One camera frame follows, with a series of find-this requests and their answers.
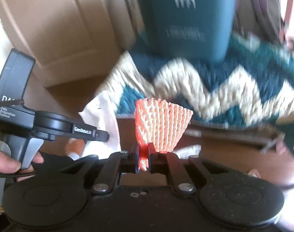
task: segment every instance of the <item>trigger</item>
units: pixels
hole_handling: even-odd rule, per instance
[[[24,155],[24,160],[22,161],[21,169],[27,169],[30,166],[33,157],[41,148],[43,143],[44,141],[39,138],[30,139],[26,153]]]

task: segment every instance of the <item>beige door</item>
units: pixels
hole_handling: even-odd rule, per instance
[[[0,0],[0,18],[45,87],[106,75],[120,55],[103,0]]]

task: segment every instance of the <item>round pad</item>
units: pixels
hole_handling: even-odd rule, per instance
[[[52,173],[13,184],[3,198],[5,214],[26,227],[52,227],[76,216],[87,195],[74,175]]]
[[[246,227],[274,223],[284,205],[278,187],[242,173],[213,175],[199,198],[204,209],[216,219]]]

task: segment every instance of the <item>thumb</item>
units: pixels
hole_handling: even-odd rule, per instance
[[[0,152],[0,172],[15,173],[21,167],[21,163]]]

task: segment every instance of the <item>knit blanket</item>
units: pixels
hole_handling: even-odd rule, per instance
[[[282,46],[233,34],[219,64],[151,53],[141,39],[120,57],[97,93],[106,90],[118,118],[135,101],[160,98],[194,111],[191,122],[246,128],[268,122],[286,133],[294,154],[294,58]]]

